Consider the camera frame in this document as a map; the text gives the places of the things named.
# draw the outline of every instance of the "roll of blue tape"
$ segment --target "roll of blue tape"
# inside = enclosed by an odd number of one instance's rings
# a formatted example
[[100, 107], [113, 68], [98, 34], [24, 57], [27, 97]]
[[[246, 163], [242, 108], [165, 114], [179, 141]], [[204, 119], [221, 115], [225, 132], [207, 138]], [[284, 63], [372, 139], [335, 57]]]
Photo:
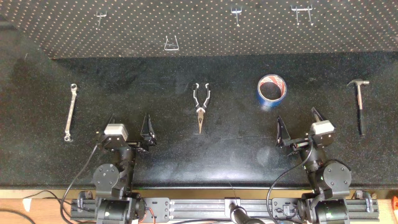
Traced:
[[[261, 93], [261, 90], [260, 90], [260, 87], [265, 83], [273, 83], [273, 84], [277, 85], [280, 89], [280, 98], [278, 98], [276, 100], [267, 99]], [[274, 75], [274, 74], [266, 75], [260, 79], [259, 84], [257, 85], [257, 96], [259, 98], [261, 105], [263, 105], [263, 106], [275, 107], [275, 106], [279, 105], [279, 103], [285, 98], [286, 93], [287, 93], [287, 87], [286, 87], [285, 80], [283, 80], [283, 78], [281, 78], [278, 75]]]

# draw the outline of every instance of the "pegboard hook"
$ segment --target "pegboard hook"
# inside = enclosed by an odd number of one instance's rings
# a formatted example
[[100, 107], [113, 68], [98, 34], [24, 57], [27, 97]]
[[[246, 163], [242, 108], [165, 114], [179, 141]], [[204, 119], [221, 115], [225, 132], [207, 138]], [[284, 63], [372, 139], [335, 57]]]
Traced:
[[311, 26], [313, 25], [313, 22], [311, 20], [311, 12], [310, 12], [313, 9], [312, 5], [311, 5], [311, 7], [307, 6], [307, 8], [305, 8], [305, 9], [297, 9], [297, 6], [295, 8], [293, 8], [293, 6], [290, 6], [290, 8], [292, 9], [292, 11], [296, 12], [297, 25], [300, 25], [300, 23], [299, 23], [299, 11], [308, 11], [308, 17], [310, 18], [310, 24], [311, 24]]
[[236, 15], [236, 26], [239, 26], [238, 14], [242, 13], [242, 7], [241, 7], [241, 10], [239, 10], [237, 8], [232, 9], [232, 7], [231, 7], [231, 13]]
[[[175, 38], [176, 45], [175, 44], [168, 44], [167, 42], [169, 41], [169, 38], [167, 38], [167, 36], [166, 36], [166, 43], [164, 44], [164, 50], [180, 50], [180, 46], [178, 46], [177, 36], [174, 35], [174, 38]], [[166, 46], [168, 46], [168, 45], [169, 46], [177, 46], [177, 48], [166, 49]]]
[[96, 16], [96, 17], [99, 17], [99, 19], [98, 19], [98, 26], [97, 26], [96, 29], [100, 28], [101, 19], [102, 19], [102, 17], [106, 17], [106, 14], [107, 14], [107, 13], [108, 13], [107, 11], [105, 11], [105, 14], [103, 14], [102, 12], [98, 13], [98, 11], [97, 11], [97, 13], [95, 14], [95, 16]]

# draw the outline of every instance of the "speckled black surface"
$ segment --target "speckled black surface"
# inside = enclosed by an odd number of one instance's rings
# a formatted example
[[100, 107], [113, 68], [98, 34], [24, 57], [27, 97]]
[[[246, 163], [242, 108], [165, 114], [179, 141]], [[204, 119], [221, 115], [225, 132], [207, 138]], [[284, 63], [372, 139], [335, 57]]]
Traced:
[[[236, 188], [269, 187], [299, 162], [297, 156], [287, 157], [289, 150], [274, 147], [277, 115], [298, 138], [313, 123], [313, 106], [336, 126], [326, 153], [352, 167], [352, 187], [398, 186], [396, 52], [55, 61], [40, 51], [26, 60], [24, 52], [0, 56], [2, 188], [65, 188], [110, 113], [134, 139], [146, 112], [158, 146], [137, 155], [136, 188], [229, 187], [229, 182]], [[283, 77], [288, 92], [280, 106], [263, 111], [255, 91], [269, 73]], [[358, 136], [354, 86], [346, 86], [354, 78], [370, 80], [362, 91], [365, 139]], [[201, 135], [192, 98], [195, 82], [211, 88]], [[79, 90], [73, 142], [67, 143], [71, 83]], [[93, 187], [94, 170], [108, 159], [97, 152], [75, 187]], [[308, 187], [304, 171], [295, 170], [279, 187]]]

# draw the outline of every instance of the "hammer handle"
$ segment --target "hammer handle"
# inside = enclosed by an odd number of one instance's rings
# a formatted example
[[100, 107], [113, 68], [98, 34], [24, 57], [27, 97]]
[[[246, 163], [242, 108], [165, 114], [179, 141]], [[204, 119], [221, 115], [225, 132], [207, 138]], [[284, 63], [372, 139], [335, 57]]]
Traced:
[[358, 123], [359, 123], [359, 135], [365, 137], [365, 118], [363, 116], [363, 110], [358, 109]]

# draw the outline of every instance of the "pliers handle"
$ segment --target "pliers handle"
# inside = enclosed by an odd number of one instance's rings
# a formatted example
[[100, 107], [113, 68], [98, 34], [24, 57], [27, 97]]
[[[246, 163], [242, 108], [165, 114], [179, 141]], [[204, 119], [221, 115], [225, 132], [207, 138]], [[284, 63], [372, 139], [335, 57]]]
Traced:
[[206, 109], [207, 109], [207, 105], [208, 105], [209, 102], [210, 102], [210, 89], [209, 89], [209, 83], [207, 83], [207, 84], [205, 85], [205, 87], [206, 87], [206, 91], [207, 91], [207, 97], [206, 97], [205, 102], [203, 103], [203, 106], [200, 106], [200, 105], [199, 105], [199, 101], [198, 101], [198, 98], [197, 98], [197, 93], [198, 93], [198, 89], [199, 89], [199, 84], [196, 83], [195, 86], [193, 87], [193, 99], [195, 100], [195, 107], [196, 107], [197, 112], [203, 111], [203, 112], [205, 113], [205, 112], [206, 112]]

